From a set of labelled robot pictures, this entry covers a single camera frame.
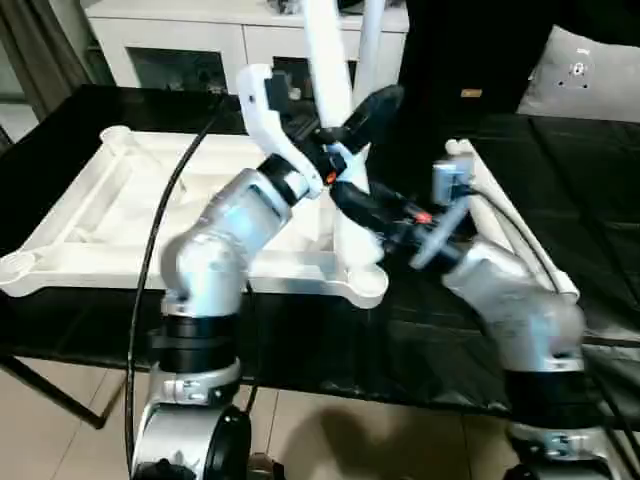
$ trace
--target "cabinet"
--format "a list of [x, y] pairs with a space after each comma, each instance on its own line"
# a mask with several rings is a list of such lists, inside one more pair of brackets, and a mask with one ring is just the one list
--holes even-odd
[[[278, 15], [266, 0], [98, 0], [85, 9], [120, 86], [228, 90], [250, 63], [290, 74], [300, 98], [311, 98], [301, 15]], [[352, 80], [362, 17], [340, 21]], [[395, 83], [409, 20], [406, 7], [385, 12], [375, 85]]]

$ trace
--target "tiled floor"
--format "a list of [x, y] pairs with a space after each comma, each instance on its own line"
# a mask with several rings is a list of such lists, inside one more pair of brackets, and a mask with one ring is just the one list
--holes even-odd
[[[117, 403], [96, 431], [0, 371], [0, 471], [21, 480], [126, 478], [122, 372], [27, 360], [94, 411]], [[137, 382], [138, 415], [148, 376]], [[243, 387], [236, 403], [248, 397]], [[260, 389], [252, 450], [285, 465], [288, 480], [499, 480], [515, 457], [504, 424], [474, 416]]]

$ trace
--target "black table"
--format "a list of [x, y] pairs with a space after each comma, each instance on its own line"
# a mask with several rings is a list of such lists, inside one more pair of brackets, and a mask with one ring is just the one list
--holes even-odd
[[[0, 256], [15, 250], [114, 124], [196, 132], [212, 96], [86, 86], [0, 159]], [[230, 99], [212, 128], [243, 133]], [[585, 351], [640, 426], [640, 125], [530, 118], [422, 117], [408, 106], [374, 149], [374, 178], [428, 203], [431, 164], [451, 137], [470, 138], [527, 223], [582, 292]], [[239, 351], [248, 382], [368, 400], [508, 415], [500, 367], [474, 312], [437, 278], [385, 261], [383, 303], [257, 294], [243, 308]], [[144, 298], [141, 331], [158, 325], [160, 292]], [[48, 288], [0, 294], [0, 353], [124, 368], [133, 293]], [[141, 334], [139, 344], [146, 344]], [[149, 357], [138, 349], [137, 366]]]

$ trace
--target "wire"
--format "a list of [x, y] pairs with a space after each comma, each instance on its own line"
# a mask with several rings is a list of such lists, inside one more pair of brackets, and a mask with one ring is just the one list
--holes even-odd
[[[555, 293], [559, 294], [560, 293], [560, 286], [558, 285], [558, 282], [556, 281], [555, 277], [553, 276], [553, 274], [551, 273], [551, 271], [549, 270], [549, 268], [547, 267], [547, 265], [543, 261], [540, 252], [534, 247], [533, 242], [531, 241], [529, 236], [520, 227], [520, 225], [518, 225], [518, 222], [516, 222], [516, 220], [509, 214], [509, 212], [507, 212], [504, 208], [502, 208], [488, 193], [483, 192], [482, 190], [477, 190], [475, 188], [469, 188], [468, 190], [463, 192], [463, 195], [465, 195], [465, 196], [466, 195], [478, 195], [478, 196], [482, 197], [491, 206], [491, 208], [493, 208], [498, 213], [500, 213], [500, 215], [502, 215], [504, 217], [504, 219], [507, 220], [507, 222], [509, 222], [509, 224], [513, 228], [515, 228], [515, 230], [518, 232], [518, 235], [520, 235], [522, 240], [527, 244], [527, 247], [531, 250], [531, 253], [536, 257], [536, 260], [542, 266], [542, 268], [543, 268], [543, 270], [545, 272], [545, 275], [549, 279], [549, 282], [551, 282], [551, 285], [553, 285], [553, 289], [554, 289]], [[623, 430], [625, 436], [627, 437], [627, 440], [629, 441], [629, 444], [631, 445], [631, 449], [633, 450], [633, 453], [634, 453], [636, 459], [640, 463], [640, 445], [638, 444], [638, 440], [636, 439], [635, 435], [633, 434], [633, 430], [631, 429], [631, 427], [629, 425], [629, 422], [627, 421], [626, 417], [624, 416], [624, 414], [620, 410], [620, 407], [617, 405], [616, 401], [614, 400], [613, 395], [611, 395], [611, 393], [605, 387], [605, 385], [602, 382], [602, 380], [596, 375], [596, 373], [593, 371], [593, 369], [592, 369], [592, 371], [590, 373], [591, 373], [591, 378], [592, 378], [594, 384], [596, 385], [598, 390], [600, 390], [600, 393], [602, 394], [602, 397], [604, 398], [605, 402], [609, 406], [609, 409], [611, 410], [611, 413], [613, 413], [614, 418], [622, 426], [622, 430]], [[616, 449], [616, 452], [618, 453], [618, 455], [620, 456], [621, 460], [625, 464], [625, 467], [627, 468], [627, 470], [629, 470], [629, 474], [633, 477], [634, 480], [640, 480], [640, 474], [638, 473], [638, 471], [633, 466], [633, 462], [631, 462], [631, 460], [629, 459], [628, 454], [627, 454], [626, 450], [620, 444], [620, 441], [618, 440], [618, 437], [615, 436], [615, 433], [611, 431], [611, 428], [608, 425], [605, 426], [605, 430], [606, 430], [607, 436], [609, 437], [609, 440], [611, 441], [613, 447]]]
[[631, 475], [632, 480], [640, 480], [640, 474], [638, 474], [626, 449], [624, 448], [622, 443], [620, 443], [620, 439], [616, 435], [616, 432], [614, 432], [613, 429], [607, 424], [605, 424], [604, 426], [604, 431], [607, 434], [607, 438], [611, 442], [611, 445], [613, 445], [614, 450], [620, 457], [620, 460], [624, 464], [624, 467], [627, 469], [627, 472], [629, 472], [629, 475]]
[[140, 267], [140, 275], [138, 277], [138, 284], [136, 286], [136, 296], [133, 304], [133, 311], [131, 313], [131, 324], [129, 326], [129, 346], [127, 349], [127, 370], [126, 370], [126, 389], [125, 389], [125, 406], [124, 406], [124, 441], [125, 448], [127, 452], [127, 468], [129, 469], [129, 476], [133, 475], [133, 410], [134, 410], [134, 387], [135, 387], [135, 362], [134, 362], [134, 354], [135, 354], [135, 341], [138, 330], [138, 318], [140, 316], [140, 307], [142, 304], [142, 295], [144, 293], [144, 286], [147, 282], [147, 276], [149, 275], [149, 267], [151, 265], [151, 257], [153, 255], [153, 249], [156, 243], [156, 239], [158, 238], [158, 232], [160, 230], [160, 223], [162, 222], [162, 217], [167, 208], [167, 204], [169, 203], [169, 198], [171, 197], [171, 192], [173, 191], [175, 185], [178, 183], [178, 179], [182, 174], [185, 166], [195, 153], [196, 149], [202, 143], [202, 140], [207, 136], [209, 129], [214, 125], [218, 118], [218, 111], [225, 101], [226, 97], [222, 97], [217, 103], [214, 103], [211, 110], [211, 118], [207, 121], [206, 125], [202, 128], [202, 130], [196, 135], [193, 139], [187, 150], [182, 155], [182, 158], [178, 161], [175, 169], [171, 173], [169, 180], [167, 181], [167, 185], [160, 196], [160, 201], [158, 202], [158, 207], [156, 208], [156, 212], [153, 216], [153, 221], [151, 223], [151, 229], [149, 231], [149, 238], [147, 240], [147, 245], [144, 251], [144, 257], [142, 260], [142, 266]]
[[529, 250], [531, 250], [531, 253], [533, 253], [533, 255], [536, 257], [536, 260], [544, 270], [544, 273], [549, 279], [549, 282], [551, 282], [551, 285], [553, 286], [553, 290], [555, 291], [555, 293], [558, 293], [558, 294], [561, 293], [560, 285], [558, 284], [556, 278], [553, 276], [553, 274], [549, 270], [549, 267], [547, 266], [545, 261], [542, 259], [542, 255], [540, 254], [538, 249], [534, 246], [533, 242], [529, 238], [529, 235], [527, 235], [527, 233], [522, 229], [522, 227], [513, 218], [513, 216], [511, 216], [509, 212], [507, 212], [498, 202], [496, 202], [493, 199], [493, 197], [491, 197], [491, 195], [489, 195], [486, 192], [483, 192], [482, 190], [470, 188], [467, 192], [465, 192], [465, 195], [477, 195], [479, 197], [482, 197], [491, 206], [491, 208], [497, 211], [500, 215], [502, 215], [502, 217], [507, 222], [509, 222], [509, 225], [511, 225], [516, 230], [516, 232], [518, 232], [518, 235], [520, 236], [520, 238], [522, 238], [522, 241], [527, 244], [527, 248], [529, 248]]
[[633, 451], [633, 454], [638, 460], [638, 463], [640, 463], [640, 445], [638, 444], [638, 440], [636, 439], [636, 436], [633, 434], [633, 430], [631, 429], [629, 422], [627, 421], [624, 414], [620, 411], [620, 407], [618, 406], [616, 401], [613, 399], [611, 392], [609, 392], [609, 390], [605, 388], [604, 383], [602, 382], [602, 379], [600, 379], [597, 375], [593, 375], [593, 374], [592, 374], [592, 377], [596, 387], [598, 387], [600, 392], [602, 392], [602, 397], [604, 398], [604, 401], [607, 403], [607, 405], [611, 409], [611, 413], [613, 413], [613, 416], [622, 426], [622, 431], [627, 437], [627, 440], [629, 441], [629, 445], [631, 445], [631, 450]]
[[[251, 282], [247, 281], [247, 293], [249, 294], [249, 315], [251, 315], [252, 319], [256, 318], [255, 315], [255, 298], [254, 298], [254, 293], [253, 293], [253, 287], [251, 286]], [[258, 396], [258, 388], [259, 388], [259, 378], [260, 378], [260, 371], [262, 370], [262, 366], [260, 362], [260, 357], [261, 357], [261, 341], [260, 339], [262, 338], [262, 335], [260, 335], [260, 322], [258, 322], [258, 338], [256, 339], [256, 344], [258, 346], [257, 350], [258, 350], [258, 358], [257, 358], [257, 372], [255, 375], [255, 379], [253, 380], [254, 383], [251, 386], [251, 391], [249, 392], [249, 398], [247, 399], [247, 404], [244, 407], [244, 411], [247, 414], [251, 413], [251, 410], [253, 409], [253, 405], [256, 403], [256, 397]]]

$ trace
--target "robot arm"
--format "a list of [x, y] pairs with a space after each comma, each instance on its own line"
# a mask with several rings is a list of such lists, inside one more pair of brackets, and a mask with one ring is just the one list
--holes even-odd
[[382, 89], [328, 131], [314, 115], [288, 110], [285, 78], [268, 66], [248, 67], [239, 86], [247, 130], [268, 156], [218, 192], [162, 253], [164, 321], [153, 339], [158, 361], [135, 444], [139, 480], [157, 478], [159, 469], [166, 479], [244, 478], [250, 422], [231, 400], [240, 380], [234, 322], [248, 267], [291, 208], [317, 197], [354, 161], [335, 151], [357, 153], [402, 98], [400, 87]]
[[377, 232], [387, 251], [409, 253], [412, 267], [438, 258], [443, 284], [479, 313], [495, 341], [512, 410], [507, 435], [521, 461], [505, 478], [618, 479], [584, 371], [580, 308], [540, 286], [524, 262], [498, 245], [480, 237], [454, 241], [451, 223], [461, 218], [463, 198], [432, 218], [401, 195], [376, 189], [382, 200], [346, 183], [331, 196], [352, 220]]

